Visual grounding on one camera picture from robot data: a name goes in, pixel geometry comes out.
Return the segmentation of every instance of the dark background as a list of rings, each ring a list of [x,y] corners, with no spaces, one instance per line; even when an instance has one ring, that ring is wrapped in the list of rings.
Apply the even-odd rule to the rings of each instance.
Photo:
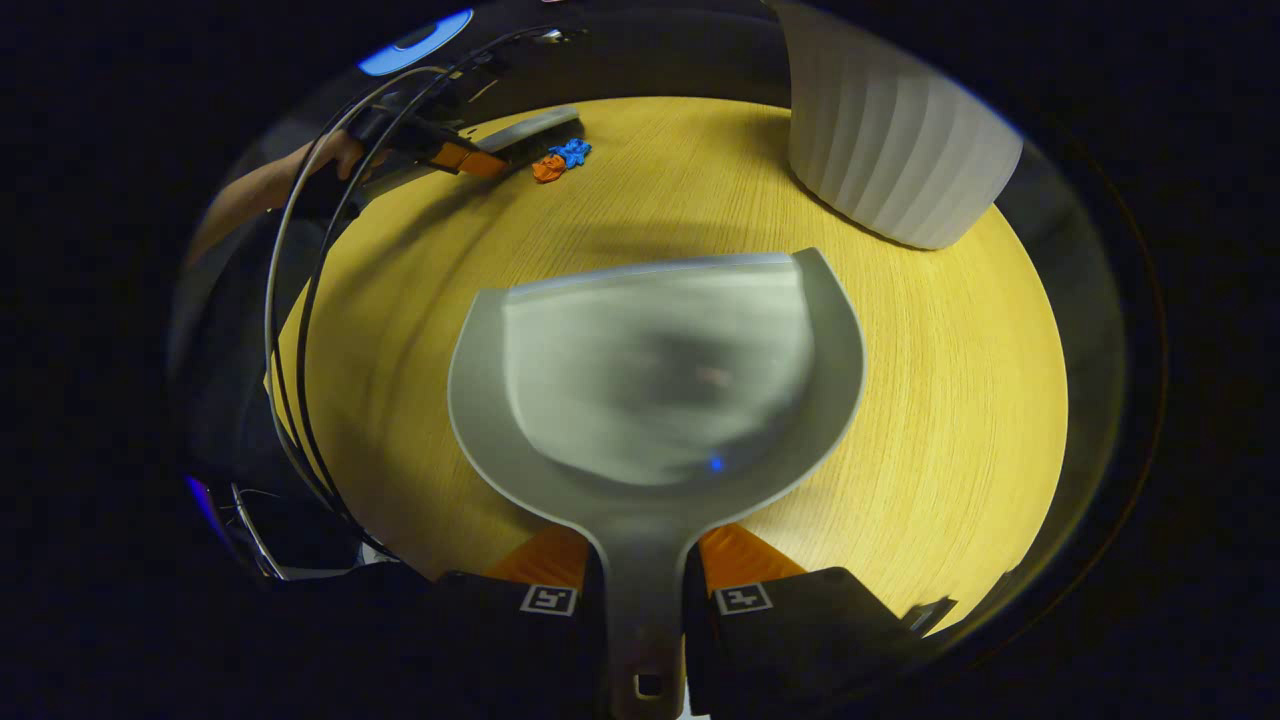
[[[5,644],[19,715],[252,715],[257,697],[326,715],[353,688],[431,715],[426,684],[326,650],[340,603],[306,614],[244,583],[175,474],[161,368],[182,243],[230,163],[306,90],[456,6],[10,10],[8,246],[19,282],[6,306],[19,434],[6,475],[19,602]],[[891,711],[1266,715],[1275,10],[918,0],[841,10],[997,106],[1039,106],[1071,129],[1152,247],[1172,346],[1157,460],[1114,546],[1027,633]]]

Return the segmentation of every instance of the table surface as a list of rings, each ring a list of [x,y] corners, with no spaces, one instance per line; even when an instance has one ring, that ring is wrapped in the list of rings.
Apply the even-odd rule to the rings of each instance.
[[[1000,211],[950,249],[918,251],[794,179],[786,109],[696,97],[576,106],[593,151],[559,181],[435,173],[375,200],[333,247],[307,398],[355,515],[429,578],[481,571],[547,525],[472,470],[449,425],[449,360],[476,291],[815,246],[863,323],[861,406],[818,473],[742,525],[809,570],[847,568],[899,615],[950,596],[959,605],[937,629],[964,618],[1027,552],[1066,439],[1057,328]],[[282,332],[285,368],[300,307]]]

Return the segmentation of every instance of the orange toy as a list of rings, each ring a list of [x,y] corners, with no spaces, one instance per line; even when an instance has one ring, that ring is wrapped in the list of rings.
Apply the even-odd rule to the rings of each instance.
[[[736,523],[707,533],[698,541],[698,548],[703,555],[708,592],[805,571]],[[562,525],[552,525],[499,560],[485,575],[516,583],[582,589],[586,550],[586,538]]]
[[[534,179],[539,183],[552,182],[564,174],[564,159],[559,155],[548,155],[534,163]]]

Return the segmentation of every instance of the blue light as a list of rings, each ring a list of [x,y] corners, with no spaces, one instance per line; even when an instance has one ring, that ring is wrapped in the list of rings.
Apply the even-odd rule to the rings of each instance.
[[[408,47],[390,44],[360,63],[360,69],[374,77],[394,73],[439,50],[471,22],[471,10],[462,10],[435,23],[435,31]]]

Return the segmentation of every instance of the black cable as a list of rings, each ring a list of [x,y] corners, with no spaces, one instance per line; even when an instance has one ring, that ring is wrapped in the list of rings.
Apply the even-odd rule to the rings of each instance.
[[[315,438],[315,432],[314,432],[312,425],[311,425],[311,416],[310,416],[310,413],[308,413],[308,409],[307,409],[307,401],[306,401],[306,347],[307,347],[307,340],[308,340],[308,336],[310,336],[311,315],[312,315],[314,309],[315,309],[316,288],[320,284],[320,275],[321,275],[321,273],[324,270],[325,259],[328,258],[329,250],[330,250],[330,247],[333,247],[333,243],[335,241],[335,238],[334,238],[334,229],[335,229],[335,227],[338,224],[338,218],[339,218],[339,215],[342,213],[342,209],[346,208],[347,204],[351,201],[351,195],[355,191],[355,187],[358,183],[358,179],[361,177],[364,177],[364,174],[367,170],[369,165],[372,163],[372,159],[381,151],[381,149],[385,145],[387,140],[404,122],[404,118],[410,113],[412,113],[413,110],[416,110],[419,108],[419,105],[421,105],[422,101],[428,97],[428,95],[433,90],[435,90],[436,86],[442,86],[444,83],[451,82],[452,81],[451,76],[463,63],[474,61],[480,55],[483,55],[483,54],[493,50],[494,47],[498,47],[499,45],[504,45],[507,42],[518,40],[518,38],[521,38],[521,37],[524,37],[526,35],[530,35],[530,33],[545,32],[548,29],[553,29],[554,27],[557,27],[557,26],[548,24],[548,26],[535,26],[535,27],[529,27],[529,28],[518,29],[518,31],[507,33],[507,35],[504,35],[502,37],[498,37],[497,40],[493,40],[493,41],[490,41],[490,42],[488,42],[488,44],[485,44],[485,45],[483,45],[483,46],[480,46],[480,47],[477,47],[477,49],[467,53],[466,55],[463,55],[462,59],[460,59],[460,60],[454,61],[452,65],[449,65],[445,69],[444,73],[440,73],[440,74],[435,76],[431,79],[431,82],[429,82],[426,85],[426,87],[424,87],[412,100],[410,100],[399,110],[399,113],[397,113],[396,118],[392,119],[392,122],[387,127],[387,129],[374,142],[374,146],[365,149],[365,154],[361,156],[358,165],[352,170],[351,178],[347,181],[347,186],[346,186],[346,188],[343,191],[342,200],[338,202],[337,208],[334,209],[334,214],[330,217],[329,224],[325,228],[324,240],[323,240],[321,246],[320,246],[320,255],[316,258],[315,266],[314,266],[312,273],[311,273],[311,281],[307,284],[307,292],[306,292],[306,297],[305,297],[303,305],[302,305],[302,316],[301,316],[301,322],[300,322],[300,325],[298,325],[297,348],[294,351],[296,352],[296,382],[297,382],[297,392],[298,392],[298,398],[297,398],[298,400],[298,419],[301,420],[302,429],[303,429],[303,432],[306,434],[306,441],[307,441],[307,445],[310,446],[311,456],[315,460],[316,469],[319,469],[320,474],[323,475],[323,480],[321,482],[324,483],[324,489],[328,491],[328,493],[330,495],[330,498],[333,501],[334,510],[339,515],[342,515],[343,519],[346,519],[351,525],[353,525],[353,528],[356,528],[360,532],[360,534],[362,536],[362,539],[366,543],[369,543],[378,552],[381,552],[381,553],[388,555],[390,557],[396,557],[396,555],[393,552],[390,552],[389,550],[387,550],[381,543],[379,543],[378,541],[375,541],[372,537],[370,537],[369,533],[367,533],[367,530],[365,530],[365,528],[361,527],[358,521],[356,521],[355,516],[351,514],[351,511],[347,509],[346,503],[342,501],[342,497],[338,493],[337,484],[333,480],[333,475],[329,473],[328,464],[324,461],[324,456],[320,452],[320,447],[319,447],[319,443],[317,443],[317,441]],[[340,114],[342,114],[342,111],[335,113],[334,117],[330,118],[330,120],[326,123],[326,128],[321,132],[321,135],[316,138],[316,142],[312,145],[312,149],[308,152],[308,158],[310,158],[311,152],[314,152],[319,147],[319,142],[321,140],[324,140],[324,137],[329,132],[332,132],[332,128],[329,128],[328,126],[332,126],[334,123],[334,120],[338,117],[340,117]],[[298,168],[298,176],[301,176],[302,169],[305,167],[306,167],[306,160],[303,160],[303,164],[300,165],[300,168]],[[294,177],[294,183],[298,182],[298,179],[300,179],[298,176]],[[268,299],[268,304],[269,304],[268,313],[270,313],[270,318],[271,318],[270,322],[271,322],[271,324],[274,327],[274,302],[271,302],[271,300],[273,299]],[[273,333],[271,337],[273,337],[273,355],[275,356],[276,374],[282,379],[280,392],[282,392],[282,398],[284,398],[284,395],[283,395],[283,392],[284,392],[284,389],[283,389],[283,384],[284,384],[283,383],[284,369],[283,369],[283,364],[282,364],[280,354],[279,354],[279,334],[278,333]],[[298,436],[298,433],[297,433],[297,430],[296,430],[296,425],[293,424],[292,413],[289,413],[289,406],[288,406],[287,401],[285,401],[285,415],[287,415],[287,419],[289,420],[289,428],[293,432],[293,437],[301,439],[300,436]]]

